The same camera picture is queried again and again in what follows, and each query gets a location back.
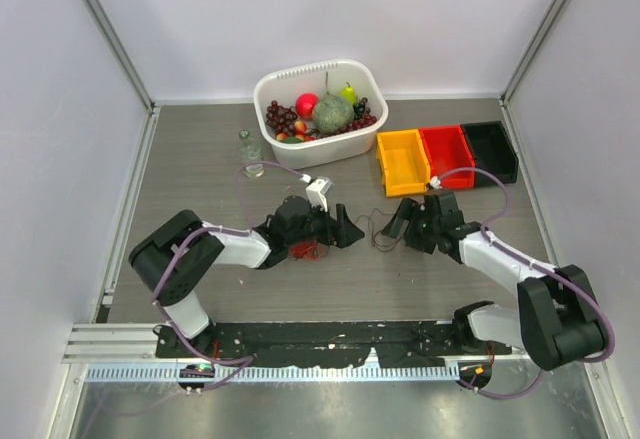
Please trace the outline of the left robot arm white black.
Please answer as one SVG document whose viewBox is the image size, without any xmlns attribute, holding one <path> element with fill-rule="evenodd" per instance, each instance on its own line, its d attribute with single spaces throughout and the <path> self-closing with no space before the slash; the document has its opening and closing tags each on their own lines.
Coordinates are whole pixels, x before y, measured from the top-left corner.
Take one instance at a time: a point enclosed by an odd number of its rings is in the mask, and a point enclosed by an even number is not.
<svg viewBox="0 0 640 439">
<path fill-rule="evenodd" d="M 214 226 L 191 210 L 169 219 L 131 251 L 128 261 L 152 293 L 190 357 L 213 352 L 215 323 L 202 308 L 197 284 L 214 265 L 270 269 L 289 257 L 294 246 L 344 249 L 365 237 L 336 206 L 336 217 L 300 196 L 289 196 L 265 221 L 249 230 Z"/>
</svg>

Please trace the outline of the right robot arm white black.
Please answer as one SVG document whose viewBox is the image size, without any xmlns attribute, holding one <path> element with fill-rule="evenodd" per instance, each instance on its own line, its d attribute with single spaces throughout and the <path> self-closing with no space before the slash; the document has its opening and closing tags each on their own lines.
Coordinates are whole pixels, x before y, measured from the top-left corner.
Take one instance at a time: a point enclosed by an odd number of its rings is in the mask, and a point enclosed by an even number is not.
<svg viewBox="0 0 640 439">
<path fill-rule="evenodd" d="M 456 310 L 451 339 L 460 352 L 472 354 L 497 342 L 526 352 L 544 371 L 611 354 L 611 327 L 586 273 L 575 265 L 537 261 L 485 225 L 466 221 L 453 192 L 432 190 L 422 202 L 403 199 L 382 234 L 417 251 L 445 254 L 516 297 L 514 310 L 492 301 Z"/>
</svg>

